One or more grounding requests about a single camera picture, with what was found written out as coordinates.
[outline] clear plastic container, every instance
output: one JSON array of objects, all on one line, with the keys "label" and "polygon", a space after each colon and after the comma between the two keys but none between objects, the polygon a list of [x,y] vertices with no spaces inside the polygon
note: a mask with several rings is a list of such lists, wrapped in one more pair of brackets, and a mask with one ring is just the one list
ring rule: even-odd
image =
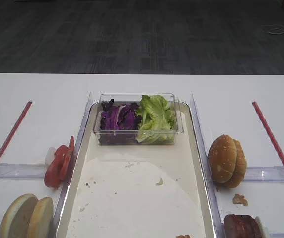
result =
[{"label": "clear plastic container", "polygon": [[[113,106],[130,105],[139,101],[143,95],[161,95],[168,102],[173,112],[170,130],[101,130],[102,102],[114,100]],[[178,99],[173,94],[102,94],[99,100],[98,112],[93,133],[100,145],[169,145],[175,143],[176,134],[183,132]]]}]

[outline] red stick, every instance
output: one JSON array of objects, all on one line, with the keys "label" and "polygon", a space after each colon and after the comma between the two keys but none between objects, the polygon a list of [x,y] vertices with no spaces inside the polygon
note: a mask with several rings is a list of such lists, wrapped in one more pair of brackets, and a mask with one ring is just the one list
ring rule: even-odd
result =
[{"label": "red stick", "polygon": [[279,155],[279,157],[281,159],[282,164],[284,165],[284,154],[283,154],[277,140],[275,139],[275,136],[272,134],[272,131],[270,130],[270,127],[269,127],[266,119],[262,115],[262,112],[261,112],[260,108],[258,107],[258,104],[256,102],[253,102],[252,105],[255,108],[255,110],[256,110],[259,118],[260,118],[260,121],[262,122],[262,125],[264,126],[273,146],[275,147],[277,154]]},{"label": "red stick", "polygon": [[24,108],[24,110],[22,111],[21,115],[19,116],[19,118],[17,119],[14,127],[12,128],[11,132],[9,133],[9,135],[7,136],[4,144],[2,145],[2,147],[0,148],[0,158],[3,155],[5,149],[7,148],[8,144],[10,143],[10,141],[12,140],[12,137],[14,136],[17,128],[19,127],[19,125],[21,124],[21,122],[23,121],[27,111],[29,110],[29,108],[31,107],[32,103],[28,102]]}]

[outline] white table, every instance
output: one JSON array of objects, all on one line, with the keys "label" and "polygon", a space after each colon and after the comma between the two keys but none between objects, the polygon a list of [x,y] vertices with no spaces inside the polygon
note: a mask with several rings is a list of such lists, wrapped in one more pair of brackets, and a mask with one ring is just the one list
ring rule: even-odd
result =
[{"label": "white table", "polygon": [[0,74],[0,147],[33,103],[1,162],[43,162],[44,148],[67,144],[89,92],[94,102],[102,93],[174,93],[187,104],[193,93],[207,148],[225,133],[241,141],[249,166],[281,165],[251,103],[257,101],[284,152],[284,75]]}]

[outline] white tray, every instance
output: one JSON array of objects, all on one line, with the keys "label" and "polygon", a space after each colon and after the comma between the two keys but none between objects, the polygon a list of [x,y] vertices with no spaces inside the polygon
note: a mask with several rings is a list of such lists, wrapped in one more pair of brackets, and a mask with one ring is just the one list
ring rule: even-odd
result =
[{"label": "white tray", "polygon": [[180,108],[174,145],[99,146],[92,106],[56,237],[214,237],[190,109]]}]

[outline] hamburger bun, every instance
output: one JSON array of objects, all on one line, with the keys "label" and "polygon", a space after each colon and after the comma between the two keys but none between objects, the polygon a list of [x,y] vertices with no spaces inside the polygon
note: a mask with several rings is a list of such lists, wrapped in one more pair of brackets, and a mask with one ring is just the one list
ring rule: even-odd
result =
[{"label": "hamburger bun", "polygon": [[27,230],[27,238],[46,238],[53,219],[54,205],[50,197],[42,198],[35,206]]},{"label": "hamburger bun", "polygon": [[18,197],[7,209],[0,226],[0,238],[25,238],[38,199],[33,194]]},{"label": "hamburger bun", "polygon": [[245,177],[247,162],[241,144],[229,135],[222,135],[212,143],[208,160],[217,183],[235,188]]}]

